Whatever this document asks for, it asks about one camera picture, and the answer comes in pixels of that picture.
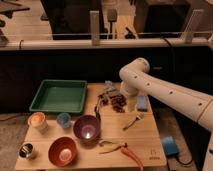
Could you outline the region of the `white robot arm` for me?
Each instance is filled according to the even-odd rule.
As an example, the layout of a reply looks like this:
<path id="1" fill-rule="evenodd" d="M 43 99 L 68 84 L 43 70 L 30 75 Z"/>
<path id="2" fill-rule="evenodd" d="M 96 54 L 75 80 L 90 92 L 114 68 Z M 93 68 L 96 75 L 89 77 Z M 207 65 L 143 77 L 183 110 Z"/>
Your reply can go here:
<path id="1" fill-rule="evenodd" d="M 213 96 L 148 75 L 150 65 L 137 58 L 119 71 L 121 93 L 126 97 L 147 93 L 197 122 L 211 133 L 202 171 L 213 171 Z"/>

